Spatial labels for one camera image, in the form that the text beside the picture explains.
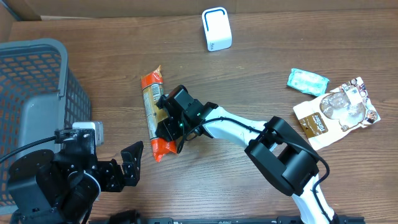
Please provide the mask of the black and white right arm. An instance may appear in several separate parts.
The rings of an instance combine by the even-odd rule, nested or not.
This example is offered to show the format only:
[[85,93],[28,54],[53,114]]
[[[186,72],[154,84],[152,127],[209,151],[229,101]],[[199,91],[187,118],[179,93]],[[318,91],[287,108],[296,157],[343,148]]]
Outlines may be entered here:
[[170,142],[185,142],[201,135],[223,139],[242,148],[259,172],[275,189],[293,198],[302,223],[338,223],[338,215],[327,204],[320,183],[318,163],[327,162],[284,119],[254,121],[226,111],[223,107],[194,99],[183,85],[156,103],[167,117],[158,123],[156,134]]

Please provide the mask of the teal snack packet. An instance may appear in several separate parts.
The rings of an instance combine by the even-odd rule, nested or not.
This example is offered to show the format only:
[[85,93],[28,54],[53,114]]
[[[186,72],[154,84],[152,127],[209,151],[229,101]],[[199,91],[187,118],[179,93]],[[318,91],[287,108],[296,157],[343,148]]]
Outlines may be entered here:
[[287,86],[302,93],[321,96],[325,94],[330,80],[316,73],[292,68],[287,80]]

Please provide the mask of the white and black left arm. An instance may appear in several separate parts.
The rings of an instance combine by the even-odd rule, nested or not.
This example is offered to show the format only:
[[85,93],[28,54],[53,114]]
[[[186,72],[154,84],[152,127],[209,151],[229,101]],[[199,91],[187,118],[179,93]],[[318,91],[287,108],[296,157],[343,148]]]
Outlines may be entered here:
[[101,192],[121,192],[140,179],[144,145],[138,141],[115,159],[99,161],[94,129],[56,130],[39,144],[55,141],[60,152],[31,152],[9,168],[7,188],[17,205],[13,223],[86,223]]

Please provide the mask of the orange biscuit pack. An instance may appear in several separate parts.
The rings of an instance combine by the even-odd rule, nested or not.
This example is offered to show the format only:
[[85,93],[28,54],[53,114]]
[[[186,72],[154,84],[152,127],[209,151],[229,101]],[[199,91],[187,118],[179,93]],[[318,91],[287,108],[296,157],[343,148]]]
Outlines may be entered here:
[[155,133],[158,123],[167,117],[165,110],[159,109],[156,106],[161,95],[164,94],[161,69],[162,66],[159,65],[152,72],[141,76],[141,88],[149,129],[150,144],[152,147],[152,154],[156,162],[160,162],[163,156],[170,152],[174,154],[177,153],[175,141],[168,142],[158,137]]

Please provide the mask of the beige brown snack pouch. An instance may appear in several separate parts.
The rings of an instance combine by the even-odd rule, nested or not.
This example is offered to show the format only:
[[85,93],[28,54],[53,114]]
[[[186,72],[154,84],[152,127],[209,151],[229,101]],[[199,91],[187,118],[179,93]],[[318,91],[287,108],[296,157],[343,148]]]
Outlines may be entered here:
[[360,77],[294,106],[293,111],[316,151],[381,119]]

